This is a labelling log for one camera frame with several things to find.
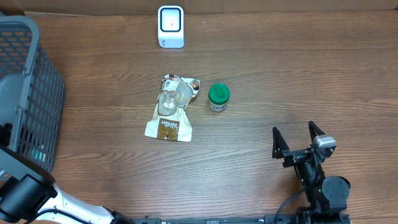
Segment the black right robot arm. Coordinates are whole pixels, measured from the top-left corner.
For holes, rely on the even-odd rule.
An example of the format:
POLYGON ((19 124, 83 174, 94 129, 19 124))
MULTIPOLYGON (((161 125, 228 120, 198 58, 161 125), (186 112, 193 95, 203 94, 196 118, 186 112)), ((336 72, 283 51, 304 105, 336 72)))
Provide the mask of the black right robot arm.
POLYGON ((283 159, 283 167, 293 167, 302 184, 302 190, 289 197, 277 210, 273 223, 350 223, 347 209, 351 184, 342 176, 327 177, 322 162, 336 148, 333 136, 324 133, 313 121, 308 122, 311 143, 305 148, 291 151, 277 127, 272 129, 272 157, 283 159), (293 199, 305 194, 308 206, 300 207, 294 215, 281 217, 283 208, 293 199))

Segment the green lid seasoning jar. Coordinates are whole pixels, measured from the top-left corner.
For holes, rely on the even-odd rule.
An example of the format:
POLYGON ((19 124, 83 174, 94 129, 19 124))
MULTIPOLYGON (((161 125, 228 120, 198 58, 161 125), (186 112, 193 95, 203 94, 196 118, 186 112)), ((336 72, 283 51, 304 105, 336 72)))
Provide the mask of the green lid seasoning jar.
POLYGON ((230 90, 223 83, 216 83, 211 86, 208 92, 208 105, 213 111, 226 109, 230 98, 230 90))

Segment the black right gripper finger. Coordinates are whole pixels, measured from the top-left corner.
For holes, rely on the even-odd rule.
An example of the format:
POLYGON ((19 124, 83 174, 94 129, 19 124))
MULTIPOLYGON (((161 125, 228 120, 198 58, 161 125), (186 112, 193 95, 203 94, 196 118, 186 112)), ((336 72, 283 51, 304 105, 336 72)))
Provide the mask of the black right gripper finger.
POLYGON ((311 140, 314 140, 315 137, 317 137, 319 135, 325 134, 313 121, 308 122, 308 128, 310 131, 311 140))
POLYGON ((284 157, 284 154, 289 152, 290 149, 281 135, 280 131, 277 127, 272 128, 273 133, 273 147, 272 147, 272 158, 273 159, 281 159, 284 157))

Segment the brown white snack pouch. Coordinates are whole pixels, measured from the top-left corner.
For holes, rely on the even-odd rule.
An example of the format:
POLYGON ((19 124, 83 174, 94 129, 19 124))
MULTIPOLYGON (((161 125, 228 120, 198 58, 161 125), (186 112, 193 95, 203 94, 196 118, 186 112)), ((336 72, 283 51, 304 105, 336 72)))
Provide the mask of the brown white snack pouch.
POLYGON ((167 74, 162 77, 153 117, 144 135, 168 141, 190 142, 192 126, 186 109, 200 89, 200 81, 167 74))

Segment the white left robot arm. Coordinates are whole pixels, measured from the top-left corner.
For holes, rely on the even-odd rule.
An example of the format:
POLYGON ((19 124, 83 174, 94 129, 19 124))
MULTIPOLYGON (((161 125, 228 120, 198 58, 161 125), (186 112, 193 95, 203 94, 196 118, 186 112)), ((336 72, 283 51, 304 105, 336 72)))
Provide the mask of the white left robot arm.
POLYGON ((1 169, 11 175, 1 186, 1 219, 5 222, 132 223, 117 211, 65 193, 44 168, 3 146, 1 169))

